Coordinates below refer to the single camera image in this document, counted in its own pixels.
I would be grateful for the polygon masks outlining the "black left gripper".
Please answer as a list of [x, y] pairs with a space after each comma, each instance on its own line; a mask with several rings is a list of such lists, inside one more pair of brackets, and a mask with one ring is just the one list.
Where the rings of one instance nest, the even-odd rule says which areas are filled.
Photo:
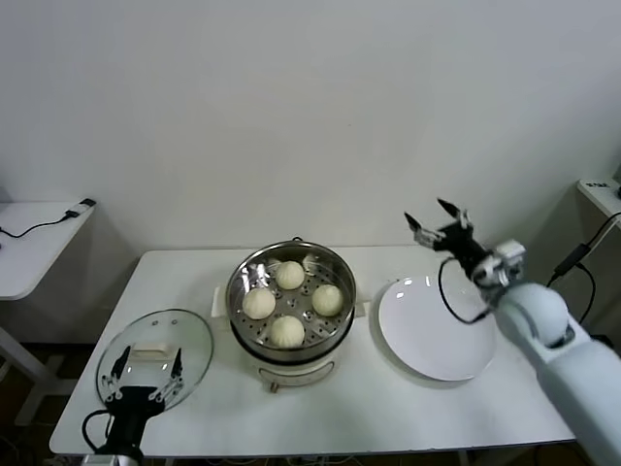
[[126, 346], [108, 373], [100, 376], [100, 398], [113, 418], [105, 447], [109, 450], [138, 449], [147, 422], [160, 415], [160, 402], [171, 402], [184, 387], [181, 349], [177, 350], [165, 382], [155, 386], [120, 388], [120, 379], [130, 355]]

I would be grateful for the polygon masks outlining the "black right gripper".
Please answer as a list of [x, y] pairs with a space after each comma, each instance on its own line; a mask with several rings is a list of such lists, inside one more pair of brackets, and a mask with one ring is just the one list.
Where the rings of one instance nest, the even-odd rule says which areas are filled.
[[473, 272], [488, 256], [488, 249], [474, 238], [474, 226], [466, 210], [441, 198], [438, 198], [438, 203], [452, 218], [438, 231], [423, 227], [413, 216], [404, 212], [413, 240], [427, 249], [450, 252], [465, 272]]

